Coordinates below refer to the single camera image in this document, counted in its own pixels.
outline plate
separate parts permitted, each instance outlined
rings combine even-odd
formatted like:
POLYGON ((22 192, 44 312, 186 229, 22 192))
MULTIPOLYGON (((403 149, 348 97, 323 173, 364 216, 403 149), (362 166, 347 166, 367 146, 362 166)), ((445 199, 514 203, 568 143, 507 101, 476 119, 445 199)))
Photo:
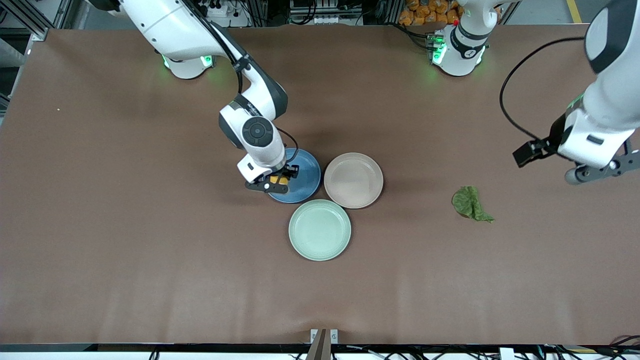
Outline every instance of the plate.
POLYGON ((380 166, 357 152, 333 159, 324 172, 324 188, 331 200, 349 209, 371 205, 380 196, 383 183, 380 166))
MULTIPOLYGON (((287 159, 293 156, 296 149, 286 149, 287 159)), ((285 204, 295 204, 307 200, 311 195, 316 193, 322 179, 322 170, 316 158, 307 151, 300 149, 296 158, 290 162, 290 165, 300 166, 298 177, 289 180, 288 193, 269 193, 269 196, 277 201, 285 204)))
POLYGON ((340 255, 351 238, 351 222, 338 204, 311 200, 302 204, 289 221, 291 245, 303 257, 326 261, 340 255))

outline yellow object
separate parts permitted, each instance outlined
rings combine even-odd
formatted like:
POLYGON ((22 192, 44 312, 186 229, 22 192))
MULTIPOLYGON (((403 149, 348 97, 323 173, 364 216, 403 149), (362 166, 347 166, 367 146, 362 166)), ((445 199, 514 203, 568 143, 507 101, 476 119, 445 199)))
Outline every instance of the yellow object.
POLYGON ((411 11, 415 11, 418 6, 420 6, 420 0, 406 0, 406 7, 411 11))
MULTIPOLYGON (((277 181, 278 181, 278 176, 276 176, 276 175, 269 176, 269 182, 271 184, 275 184, 277 181)), ((283 177, 280 178, 280 182, 278 184, 287 185, 287 184, 289 184, 289 179, 287 179, 286 177, 283 176, 283 177)))
POLYGON ((412 22, 413 22, 413 12, 410 12, 409 10, 403 10, 400 13, 400 18, 398 19, 398 24, 404 25, 404 26, 409 26, 409 25, 411 25, 412 22))
POLYGON ((571 19, 574 24, 582 24, 582 18, 580 12, 578 12, 578 6, 575 4, 575 0, 566 0, 567 6, 569 6, 569 12, 571 13, 571 19))
POLYGON ((436 0, 436 13, 444 15, 449 9, 449 2, 447 0, 436 0))
POLYGON ((427 17, 427 15, 429 15, 431 11, 429 10, 429 7, 426 5, 420 5, 418 6, 418 8, 415 11, 415 16, 417 17, 427 17))
POLYGON ((447 23, 453 24, 456 20, 458 20, 458 12, 456 10, 449 10, 447 12, 447 23))

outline black cable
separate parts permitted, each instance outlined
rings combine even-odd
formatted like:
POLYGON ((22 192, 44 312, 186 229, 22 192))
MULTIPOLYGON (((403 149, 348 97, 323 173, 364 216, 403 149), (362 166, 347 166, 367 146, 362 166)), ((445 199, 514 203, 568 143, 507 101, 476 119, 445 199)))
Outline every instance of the black cable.
POLYGON ((149 355, 149 360, 158 360, 159 358, 160 358, 160 350, 158 349, 158 347, 154 347, 154 350, 151 351, 151 354, 149 355))
POLYGON ((399 353, 399 352, 392 352, 391 354, 389 354, 389 355, 387 355, 387 356, 385 357, 385 360, 389 360, 389 359, 391 359, 391 357, 392 357, 393 355, 400 355, 404 360, 409 360, 409 359, 407 359, 407 357, 406 357, 406 356, 402 355, 402 354, 401 354, 401 353, 399 353))
POLYGON ((418 42, 418 40, 414 39, 414 38, 421 38, 421 39, 427 39, 428 36, 427 35, 423 35, 423 34, 418 34, 418 33, 414 33, 412 31, 409 31, 406 29, 406 27, 402 26, 402 25, 398 25, 395 22, 386 22, 385 25, 391 25, 394 28, 402 31, 403 33, 407 34, 407 36, 409 36, 409 39, 411 39, 411 41, 419 48, 424 49, 424 50, 436 50, 438 49, 435 46, 426 46, 424 44, 421 44, 420 42, 418 42))
POLYGON ((581 40, 584 40, 584 37, 560 38, 560 39, 557 39, 557 40, 554 40, 554 41, 551 41, 551 42, 547 42, 546 44, 544 44, 544 45, 540 46, 539 48, 535 49, 529 55, 525 56, 524 59, 520 60, 518 65, 516 65, 513 68, 513 70, 511 70, 511 72, 509 73, 509 75, 507 75, 507 78, 504 80, 504 82, 502 84, 502 88, 500 89, 500 109, 502 110, 502 113, 504 114, 504 117, 506 117, 507 120, 509 120, 509 122, 511 123, 511 125, 515 126, 516 129, 518 129, 521 132, 525 133, 527 136, 529 136, 533 140, 542 141, 535 134, 533 134, 529 130, 526 130, 524 127, 520 126, 517 122, 515 122, 515 120, 513 120, 511 118, 511 116, 507 112, 507 109, 505 109, 505 107, 504 107, 504 89, 507 87, 507 84, 509 83, 509 80, 511 79, 513 74, 522 66, 522 64, 524 64, 527 60, 529 60, 532 56, 534 56, 535 54, 540 52, 542 49, 544 49, 546 47, 549 47, 551 45, 555 45, 555 44, 561 43, 561 42, 581 41, 581 40))
POLYGON ((420 347, 413 348, 410 347, 407 352, 411 355, 415 360, 429 360, 428 357, 424 355, 424 351, 420 347))
POLYGON ((256 21, 256 19, 262 20, 264 22, 267 22, 266 19, 263 19, 261 17, 254 17, 253 13, 249 11, 249 8, 247 8, 246 4, 243 1, 240 1, 240 6, 242 6, 242 10, 244 11, 245 14, 247 14, 247 16, 251 17, 251 21, 253 22, 253 27, 255 28, 256 24, 258 23, 258 21, 256 21))
POLYGON ((444 353, 445 353, 447 350, 448 350, 447 348, 442 349, 442 352, 441 352, 441 353, 439 353, 438 355, 436 355, 436 357, 434 357, 434 358, 433 358, 433 360, 438 360, 438 359, 440 359, 442 356, 444 356, 444 353))
POLYGON ((293 161, 293 159, 296 158, 296 156, 298 155, 298 150, 300 150, 300 147, 298 147, 298 142, 296 141, 296 139, 291 136, 291 134, 289 134, 287 131, 284 131, 283 129, 280 129, 279 127, 276 126, 276 129, 278 129, 279 132, 283 133, 284 135, 287 135, 292 141, 293 144, 296 145, 296 150, 293 152, 293 155, 291 156, 290 159, 287 159, 287 163, 290 163, 293 161))
POLYGON ((358 18, 356 19, 356 25, 358 25, 358 21, 360 21, 360 18, 363 17, 364 15, 367 15, 368 13, 372 12, 373 10, 369 10, 368 12, 365 13, 361 13, 360 16, 358 16, 358 18))
MULTIPOLYGON (((224 50, 225 54, 227 55, 227 58, 229 58, 229 61, 231 61, 232 64, 235 64, 237 62, 236 57, 231 52, 231 50, 229 49, 229 46, 227 46, 227 43, 222 39, 220 34, 218 34, 216 29, 213 27, 213 25, 211 25, 211 23, 202 16, 202 14, 198 11, 198 9, 195 7, 195 5, 191 1, 183 1, 183 3, 187 6, 189 10, 191 10, 192 16, 195 16, 200 21, 202 26, 204 26, 205 29, 209 31, 211 36, 213 36, 213 38, 218 42, 220 47, 224 50)), ((238 78, 238 93, 240 94, 242 93, 242 89, 243 89, 243 78, 240 71, 237 71, 236 75, 238 78)))
POLYGON ((558 360, 564 360, 564 356, 560 352, 560 349, 558 349, 557 347, 554 347, 554 351, 556 352, 556 354, 558 354, 558 360))
POLYGON ((626 338, 620 340, 620 341, 616 341, 615 343, 609 344, 610 347, 617 347, 618 345, 622 345, 628 341, 634 340, 634 339, 640 339, 640 335, 633 335, 633 336, 627 336, 626 338))
POLYGON ((558 345, 557 347, 560 348, 560 350, 562 350, 562 351, 566 352, 567 354, 569 354, 569 356, 571 356, 575 360, 582 360, 580 357, 575 355, 575 351, 571 351, 571 350, 567 349, 566 347, 564 347, 562 345, 558 345))
POLYGON ((403 33, 411 36, 411 37, 417 37, 417 38, 427 38, 427 35, 425 34, 418 34, 418 33, 414 33, 412 31, 409 31, 406 27, 400 25, 400 24, 396 24, 395 22, 385 22, 384 25, 391 25, 394 28, 402 31, 403 33))
POLYGON ((309 11, 307 12, 307 15, 305 16, 305 18, 301 22, 295 22, 295 21, 291 20, 291 24, 306 25, 311 20, 313 20, 313 18, 316 16, 317 3, 316 3, 316 0, 309 0, 309 1, 310 1, 309 2, 309 11))

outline blue plate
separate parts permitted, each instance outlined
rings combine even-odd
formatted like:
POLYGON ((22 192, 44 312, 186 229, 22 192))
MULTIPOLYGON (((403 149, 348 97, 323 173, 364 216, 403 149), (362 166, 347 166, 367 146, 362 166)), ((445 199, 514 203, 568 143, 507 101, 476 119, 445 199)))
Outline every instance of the blue plate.
MULTIPOLYGON (((296 149, 286 149, 287 159, 293 156, 295 151, 296 149)), ((320 164, 316 158, 303 149, 298 151, 296 158, 289 164, 300 166, 298 177, 289 180, 289 192, 285 194, 270 193, 269 196, 285 204, 295 204, 307 200, 316 193, 318 186, 320 186, 322 170, 320 170, 320 164)))

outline green led light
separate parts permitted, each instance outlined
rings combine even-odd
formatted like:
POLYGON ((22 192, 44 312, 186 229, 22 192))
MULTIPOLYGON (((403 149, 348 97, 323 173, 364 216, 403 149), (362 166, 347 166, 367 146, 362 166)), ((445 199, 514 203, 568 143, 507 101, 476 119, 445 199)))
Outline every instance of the green led light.
POLYGON ((433 53, 433 62, 436 64, 442 63, 442 58, 446 52, 447 44, 442 44, 442 46, 433 53))
POLYGON ((205 67, 210 67, 211 64, 213 64, 212 56, 201 56, 200 60, 202 60, 202 65, 204 65, 205 67))
POLYGON ((580 94, 578 97, 575 98, 574 101, 571 102, 571 104, 569 104, 569 106, 567 106, 567 109, 570 109, 573 107, 573 105, 575 105, 576 102, 580 101, 582 98, 584 97, 584 92, 582 94, 580 94))
POLYGON ((478 55, 478 61, 476 61, 476 65, 482 61, 482 54, 484 54, 484 50, 486 50, 486 46, 482 46, 482 50, 480 50, 480 55, 478 55))

